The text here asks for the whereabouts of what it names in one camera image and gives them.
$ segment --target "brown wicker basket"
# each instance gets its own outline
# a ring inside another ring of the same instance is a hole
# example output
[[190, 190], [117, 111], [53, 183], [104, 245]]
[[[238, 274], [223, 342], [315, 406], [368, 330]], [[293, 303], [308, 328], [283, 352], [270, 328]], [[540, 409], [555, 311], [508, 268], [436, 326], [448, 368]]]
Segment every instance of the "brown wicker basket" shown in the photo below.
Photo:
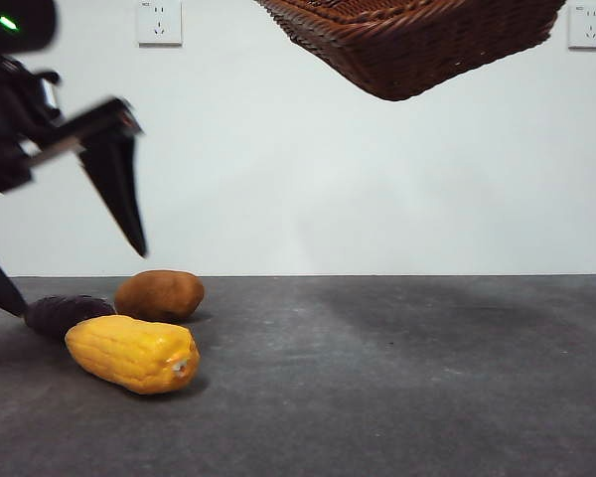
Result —
[[564, 0], [256, 0], [291, 41], [402, 100], [544, 42]]

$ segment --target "gray floor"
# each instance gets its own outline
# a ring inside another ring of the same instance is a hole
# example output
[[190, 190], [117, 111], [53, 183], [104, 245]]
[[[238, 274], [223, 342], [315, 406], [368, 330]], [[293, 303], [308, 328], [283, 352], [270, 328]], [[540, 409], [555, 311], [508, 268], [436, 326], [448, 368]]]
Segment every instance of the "gray floor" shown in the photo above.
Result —
[[163, 397], [0, 312], [0, 477], [596, 476], [596, 277], [204, 282], [200, 374]]

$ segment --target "corn cob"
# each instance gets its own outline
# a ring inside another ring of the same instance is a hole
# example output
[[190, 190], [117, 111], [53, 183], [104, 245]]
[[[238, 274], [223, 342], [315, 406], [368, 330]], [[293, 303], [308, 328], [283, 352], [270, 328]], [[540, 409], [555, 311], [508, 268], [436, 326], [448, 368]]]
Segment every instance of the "corn cob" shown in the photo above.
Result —
[[86, 371], [140, 395], [184, 387], [200, 359], [188, 329], [123, 315], [82, 321], [69, 329], [65, 342]]

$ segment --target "electrical outlet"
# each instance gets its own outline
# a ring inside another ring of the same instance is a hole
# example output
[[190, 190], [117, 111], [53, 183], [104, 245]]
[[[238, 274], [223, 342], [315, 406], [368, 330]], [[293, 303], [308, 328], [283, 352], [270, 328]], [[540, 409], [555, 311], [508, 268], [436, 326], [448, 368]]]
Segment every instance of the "electrical outlet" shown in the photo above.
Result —
[[182, 45], [181, 0], [142, 0], [137, 4], [139, 45]]
[[596, 49], [596, 5], [573, 3], [569, 6], [569, 48]]

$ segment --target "potato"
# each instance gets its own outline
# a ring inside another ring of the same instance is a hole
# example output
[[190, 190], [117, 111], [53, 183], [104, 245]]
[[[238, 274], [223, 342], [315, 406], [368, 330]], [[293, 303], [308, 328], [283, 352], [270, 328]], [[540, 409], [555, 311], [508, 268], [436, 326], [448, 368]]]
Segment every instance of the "potato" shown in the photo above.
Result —
[[194, 313], [205, 295], [203, 283], [185, 271], [150, 270], [124, 281], [115, 293], [120, 315], [177, 323]]

